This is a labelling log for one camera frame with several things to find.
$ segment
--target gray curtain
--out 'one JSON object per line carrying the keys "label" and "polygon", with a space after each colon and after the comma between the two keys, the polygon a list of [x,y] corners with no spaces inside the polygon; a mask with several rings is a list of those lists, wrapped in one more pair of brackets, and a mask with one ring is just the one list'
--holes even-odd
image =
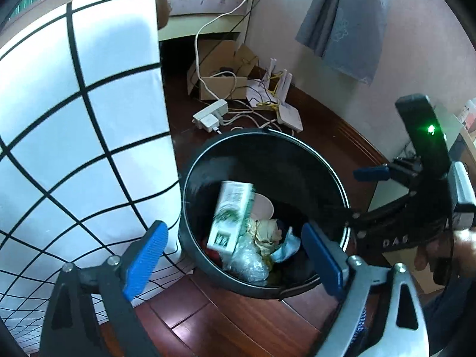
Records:
{"label": "gray curtain", "polygon": [[390,0],[313,0],[296,40],[325,63],[371,84]]}

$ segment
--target checkered tabletop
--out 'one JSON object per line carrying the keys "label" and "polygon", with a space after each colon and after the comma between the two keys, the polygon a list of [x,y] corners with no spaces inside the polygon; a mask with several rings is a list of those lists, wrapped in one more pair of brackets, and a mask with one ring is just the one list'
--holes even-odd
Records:
{"label": "checkered tabletop", "polygon": [[[155,0],[54,9],[0,50],[0,77],[0,316],[32,353],[64,263],[122,255],[158,219],[167,247],[132,304],[192,267],[177,240]],[[93,301],[107,321],[101,296]]]}

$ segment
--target white and green carton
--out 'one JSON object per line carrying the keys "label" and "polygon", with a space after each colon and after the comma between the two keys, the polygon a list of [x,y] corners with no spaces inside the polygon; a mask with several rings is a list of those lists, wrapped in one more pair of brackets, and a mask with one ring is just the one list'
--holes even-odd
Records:
{"label": "white and green carton", "polygon": [[223,181],[213,216],[207,248],[232,254],[246,231],[255,192],[253,184]]}

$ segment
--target human hand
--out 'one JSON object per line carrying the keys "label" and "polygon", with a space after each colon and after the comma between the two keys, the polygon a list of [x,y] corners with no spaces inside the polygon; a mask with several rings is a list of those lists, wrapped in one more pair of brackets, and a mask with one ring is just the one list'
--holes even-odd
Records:
{"label": "human hand", "polygon": [[473,227],[463,231],[453,231],[453,235],[447,232],[427,245],[420,245],[416,250],[415,268],[421,271],[430,263],[430,270],[433,271],[436,260],[439,257],[449,258],[451,256],[451,240],[453,237],[453,259],[458,262],[459,274],[466,277],[476,276],[475,229]]}

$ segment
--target qr code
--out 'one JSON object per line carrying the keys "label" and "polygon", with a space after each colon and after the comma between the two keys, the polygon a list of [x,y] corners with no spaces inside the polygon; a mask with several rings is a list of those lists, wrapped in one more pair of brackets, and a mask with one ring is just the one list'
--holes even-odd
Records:
{"label": "qr code", "polygon": [[228,245],[229,240],[230,240],[229,234],[222,234],[218,232],[217,236],[215,237],[215,244],[219,245],[220,247],[226,247]]}

